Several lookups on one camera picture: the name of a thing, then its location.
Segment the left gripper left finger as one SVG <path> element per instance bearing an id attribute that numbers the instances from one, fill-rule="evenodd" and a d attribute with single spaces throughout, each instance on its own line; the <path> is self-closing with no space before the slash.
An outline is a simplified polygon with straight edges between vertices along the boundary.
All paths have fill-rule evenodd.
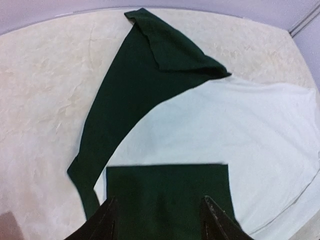
<path id="1" fill-rule="evenodd" d="M 107 199 L 94 215 L 65 240 L 117 240 L 119 204 L 116 198 Z"/>

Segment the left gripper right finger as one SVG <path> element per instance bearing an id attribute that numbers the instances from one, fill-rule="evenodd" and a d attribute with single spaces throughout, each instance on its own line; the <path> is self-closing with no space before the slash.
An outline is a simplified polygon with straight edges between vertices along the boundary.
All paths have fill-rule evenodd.
<path id="1" fill-rule="evenodd" d="M 201 200 L 202 240 L 253 240 L 208 195 Z"/>

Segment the white and green raglan shirt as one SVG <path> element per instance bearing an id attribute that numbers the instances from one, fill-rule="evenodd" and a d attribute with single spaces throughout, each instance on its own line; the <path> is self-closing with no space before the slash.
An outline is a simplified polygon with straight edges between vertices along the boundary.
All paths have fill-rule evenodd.
<path id="1" fill-rule="evenodd" d="M 118 202 L 118 240 L 202 240 L 211 197 L 253 240 L 288 240 L 320 209 L 313 88 L 241 79 L 144 8 L 67 170 L 86 221 Z"/>

